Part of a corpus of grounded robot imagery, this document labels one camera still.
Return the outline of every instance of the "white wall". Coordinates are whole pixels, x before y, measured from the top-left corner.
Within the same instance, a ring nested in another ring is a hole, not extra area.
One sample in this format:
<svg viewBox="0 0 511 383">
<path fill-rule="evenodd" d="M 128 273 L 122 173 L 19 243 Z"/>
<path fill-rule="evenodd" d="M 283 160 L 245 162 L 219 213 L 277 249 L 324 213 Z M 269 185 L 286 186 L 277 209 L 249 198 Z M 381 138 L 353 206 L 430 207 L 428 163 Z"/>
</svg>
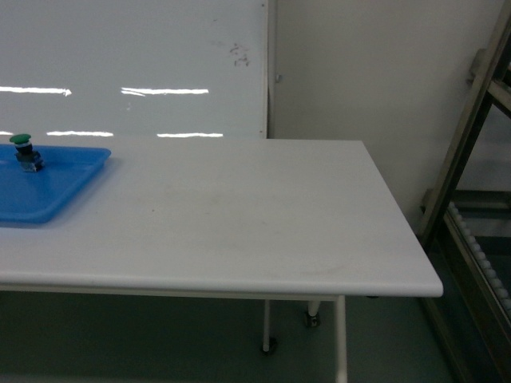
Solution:
<svg viewBox="0 0 511 383">
<path fill-rule="evenodd" d="M 417 228 L 502 3 L 279 0 L 275 138 L 362 140 Z"/>
</svg>

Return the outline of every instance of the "floor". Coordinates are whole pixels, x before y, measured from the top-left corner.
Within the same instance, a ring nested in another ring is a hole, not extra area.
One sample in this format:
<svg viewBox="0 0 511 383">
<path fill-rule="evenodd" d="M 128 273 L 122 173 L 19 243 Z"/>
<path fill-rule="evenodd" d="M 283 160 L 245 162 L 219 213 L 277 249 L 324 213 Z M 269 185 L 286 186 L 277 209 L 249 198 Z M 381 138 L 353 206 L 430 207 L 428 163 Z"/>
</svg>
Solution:
<svg viewBox="0 0 511 383">
<path fill-rule="evenodd" d="M 333 306 L 273 302 L 275 354 L 259 351 L 263 302 L 0 294 L 5 383 L 333 382 Z M 350 383 L 454 382 L 412 298 L 347 298 Z"/>
</svg>

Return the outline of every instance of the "table top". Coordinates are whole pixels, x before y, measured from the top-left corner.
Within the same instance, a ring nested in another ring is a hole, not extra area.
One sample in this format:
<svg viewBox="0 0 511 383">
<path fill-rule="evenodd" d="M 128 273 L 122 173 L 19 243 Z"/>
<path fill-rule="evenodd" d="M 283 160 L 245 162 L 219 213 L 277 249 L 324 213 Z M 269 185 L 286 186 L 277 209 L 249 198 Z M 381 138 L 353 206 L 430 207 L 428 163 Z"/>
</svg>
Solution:
<svg viewBox="0 0 511 383">
<path fill-rule="evenodd" d="M 52 221 L 0 226 L 4 288 L 442 294 L 361 142 L 39 141 L 112 155 Z"/>
</svg>

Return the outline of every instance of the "blue tray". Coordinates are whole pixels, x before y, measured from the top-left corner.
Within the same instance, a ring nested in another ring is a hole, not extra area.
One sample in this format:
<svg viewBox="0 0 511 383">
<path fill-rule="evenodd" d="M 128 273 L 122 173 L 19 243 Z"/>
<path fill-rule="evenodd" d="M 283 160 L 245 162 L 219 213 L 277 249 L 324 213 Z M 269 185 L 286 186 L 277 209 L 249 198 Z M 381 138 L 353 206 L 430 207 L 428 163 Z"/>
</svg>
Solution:
<svg viewBox="0 0 511 383">
<path fill-rule="evenodd" d="M 14 145 L 0 144 L 0 221 L 44 223 L 52 219 L 102 168 L 103 148 L 34 146 L 45 167 L 24 172 Z"/>
</svg>

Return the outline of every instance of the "whiteboard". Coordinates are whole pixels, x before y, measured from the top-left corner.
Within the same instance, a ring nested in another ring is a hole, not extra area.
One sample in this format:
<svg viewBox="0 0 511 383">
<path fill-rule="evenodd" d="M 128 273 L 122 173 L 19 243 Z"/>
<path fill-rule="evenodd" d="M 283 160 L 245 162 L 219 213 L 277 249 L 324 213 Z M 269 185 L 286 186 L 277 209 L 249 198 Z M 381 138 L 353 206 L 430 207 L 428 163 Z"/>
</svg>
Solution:
<svg viewBox="0 0 511 383">
<path fill-rule="evenodd" d="M 0 134 L 265 137 L 265 0 L 0 0 Z"/>
</svg>

